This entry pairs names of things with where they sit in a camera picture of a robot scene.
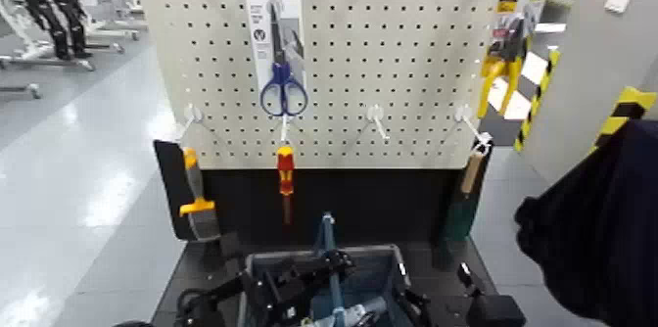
metal hook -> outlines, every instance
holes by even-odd
[[[492,135],[489,134],[488,132],[481,133],[478,131],[478,129],[473,126],[473,123],[470,120],[470,117],[473,115],[473,110],[468,106],[464,105],[462,107],[458,107],[454,113],[454,119],[457,122],[465,122],[466,126],[471,130],[473,135],[475,135],[475,138],[478,140],[478,144],[473,147],[473,150],[471,150],[471,153],[477,152],[479,149],[484,150],[484,155],[489,154],[489,150],[492,147]]]
[[[178,133],[178,138],[176,139],[176,142],[180,142],[183,137],[185,136],[185,133],[187,132],[187,129],[190,128],[192,125],[192,122],[194,123],[200,123],[204,119],[204,113],[199,110],[198,107],[194,106],[193,104],[187,105],[185,110],[183,111],[183,115],[187,120],[185,121],[185,125],[183,125],[183,129],[180,130]]]
[[[384,118],[384,109],[382,109],[379,105],[375,104],[374,106],[371,106],[368,108],[368,113],[366,115],[368,117],[368,120],[370,122],[374,122],[375,125],[377,125],[377,130],[379,131],[379,135],[382,136],[382,139],[384,140],[389,140],[391,137],[386,134],[386,131],[384,131],[384,126],[382,126],[382,118]]]
[[[288,116],[283,114],[281,117],[281,141],[285,142],[288,140]]]

caution tape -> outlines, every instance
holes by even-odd
[[[557,67],[557,62],[559,60],[560,60],[559,51],[551,51],[550,55],[548,55],[548,64],[546,65],[546,71],[543,73],[543,76],[541,77],[541,83],[540,85],[537,86],[537,91],[535,92],[535,96],[533,96],[533,100],[530,103],[530,110],[528,111],[528,117],[526,117],[526,119],[521,124],[519,135],[516,136],[516,140],[514,141],[514,149],[517,150],[518,152],[521,152],[523,150],[523,146],[526,140],[528,139],[528,135],[530,134],[530,129],[533,126],[533,120],[535,119],[537,112],[540,110],[541,98],[545,94],[546,89],[548,88],[548,84],[550,84],[550,80],[553,78],[553,73],[555,72],[555,67]]]
[[[656,102],[656,93],[644,93],[633,87],[626,87],[619,96],[610,117],[605,120],[594,146],[589,150],[594,152],[598,147],[603,146],[610,140],[612,135],[617,132],[626,121],[630,119],[640,119],[644,116],[651,106]]]

caster wheel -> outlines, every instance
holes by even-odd
[[[125,53],[125,49],[123,48],[123,46],[121,46],[121,45],[118,44],[118,43],[113,43],[113,44],[112,44],[112,47],[113,47],[115,50],[117,50],[117,53],[119,53],[119,54],[124,54],[124,53]]]
[[[35,100],[41,99],[41,93],[39,93],[39,84],[29,84],[27,87],[29,93],[32,94],[32,98]]]
[[[96,67],[94,67],[93,64],[91,64],[90,62],[88,62],[86,60],[79,60],[77,63],[81,67],[85,68],[87,71],[94,71],[96,69]]]

blue scissors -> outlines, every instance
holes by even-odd
[[[281,43],[279,20],[273,4],[269,4],[270,31],[272,32],[272,47],[274,62],[272,63],[272,78],[265,84],[260,92],[260,106],[266,113],[274,117],[293,117],[301,114],[308,105],[308,94],[304,87],[295,79],[290,63],[286,59],[286,52]],[[278,94],[278,103],[266,102],[267,95]],[[291,95],[299,96],[296,101],[289,101]]]

white pegboard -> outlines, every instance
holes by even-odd
[[[461,168],[496,0],[302,0],[310,102],[288,134],[304,168]],[[202,168],[272,168],[280,118],[259,105],[245,0],[143,0],[171,106],[206,115]],[[384,141],[367,107],[384,108]]]

